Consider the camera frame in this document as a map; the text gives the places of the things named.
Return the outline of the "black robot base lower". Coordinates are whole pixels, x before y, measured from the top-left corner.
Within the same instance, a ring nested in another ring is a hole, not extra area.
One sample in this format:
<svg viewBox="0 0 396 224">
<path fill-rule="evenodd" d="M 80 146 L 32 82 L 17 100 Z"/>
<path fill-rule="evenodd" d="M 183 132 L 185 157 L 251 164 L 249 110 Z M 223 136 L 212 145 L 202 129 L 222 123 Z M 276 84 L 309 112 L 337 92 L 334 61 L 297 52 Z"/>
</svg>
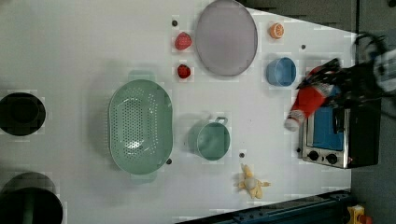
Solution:
<svg viewBox="0 0 396 224">
<path fill-rule="evenodd" d="M 46 175 L 28 172 L 1 189 L 1 224 L 62 224 L 64 208 L 55 184 Z"/>
</svg>

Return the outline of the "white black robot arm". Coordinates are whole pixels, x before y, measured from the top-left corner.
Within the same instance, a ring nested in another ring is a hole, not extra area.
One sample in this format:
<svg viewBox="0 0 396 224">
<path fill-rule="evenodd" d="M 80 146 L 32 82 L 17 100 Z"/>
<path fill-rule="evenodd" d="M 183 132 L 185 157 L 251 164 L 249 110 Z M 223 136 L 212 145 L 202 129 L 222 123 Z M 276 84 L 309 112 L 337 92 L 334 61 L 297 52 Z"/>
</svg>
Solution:
<svg viewBox="0 0 396 224">
<path fill-rule="evenodd" d="M 388 98 L 395 101 L 395 50 L 383 54 L 372 51 L 369 60 L 342 67 L 334 58 L 305 77 L 297 89 L 333 86 L 338 90 L 325 102 L 334 107 L 350 107 Z"/>
</svg>

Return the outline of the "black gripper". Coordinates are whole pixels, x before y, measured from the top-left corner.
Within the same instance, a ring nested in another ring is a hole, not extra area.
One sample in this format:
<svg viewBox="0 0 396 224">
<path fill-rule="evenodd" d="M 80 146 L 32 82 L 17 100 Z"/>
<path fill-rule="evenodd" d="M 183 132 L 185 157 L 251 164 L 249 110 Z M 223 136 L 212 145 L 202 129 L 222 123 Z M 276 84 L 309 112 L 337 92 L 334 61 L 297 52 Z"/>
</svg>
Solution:
<svg viewBox="0 0 396 224">
<path fill-rule="evenodd" d="M 339 59 L 334 58 L 311 70 L 297 89 L 317 84 L 333 84 L 339 90 L 330 97 L 330 105 L 333 107 L 363 105 L 381 99 L 384 95 L 377 84 L 373 62 L 341 69 Z"/>
</svg>

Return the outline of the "black robot base upper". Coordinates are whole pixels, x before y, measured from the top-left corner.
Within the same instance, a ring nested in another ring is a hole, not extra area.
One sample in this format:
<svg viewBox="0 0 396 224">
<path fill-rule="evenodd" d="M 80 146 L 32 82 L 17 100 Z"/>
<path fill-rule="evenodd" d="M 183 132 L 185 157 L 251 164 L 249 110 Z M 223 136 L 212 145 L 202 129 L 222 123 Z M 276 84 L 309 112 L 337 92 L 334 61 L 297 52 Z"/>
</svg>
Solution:
<svg viewBox="0 0 396 224">
<path fill-rule="evenodd" d="M 33 94 L 14 92 L 0 101 L 0 128 L 14 136 L 38 131 L 46 119 L 44 104 Z"/>
</svg>

